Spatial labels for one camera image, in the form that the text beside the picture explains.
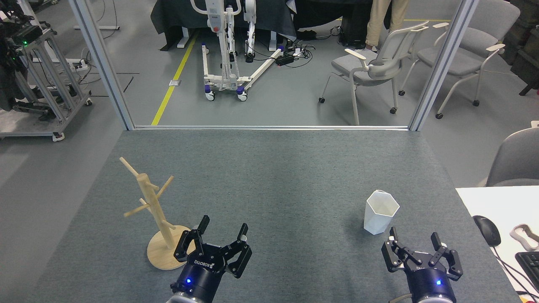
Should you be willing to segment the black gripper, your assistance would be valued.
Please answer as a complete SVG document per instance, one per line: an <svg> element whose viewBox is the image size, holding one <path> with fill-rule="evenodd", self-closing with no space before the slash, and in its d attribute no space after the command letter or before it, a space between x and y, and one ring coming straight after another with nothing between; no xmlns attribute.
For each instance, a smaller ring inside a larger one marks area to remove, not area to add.
<svg viewBox="0 0 539 303"><path fill-rule="evenodd" d="M252 255L248 245L248 225L243 223L236 241L225 247L203 242L210 218L204 215L195 229L184 231L174 251L179 262L186 262L174 283L175 303L211 303L225 271L239 279ZM190 243L195 250L188 254Z"/></svg>
<svg viewBox="0 0 539 303"><path fill-rule="evenodd" d="M457 250L452 250L442 243L437 232L430 236L435 249L434 255L412 251L398 241L394 226L390 236L382 246L382 254L389 272L396 272L404 266L412 300L456 300L449 279L458 281L463 275ZM448 269L440 263L444 257Z"/></svg>

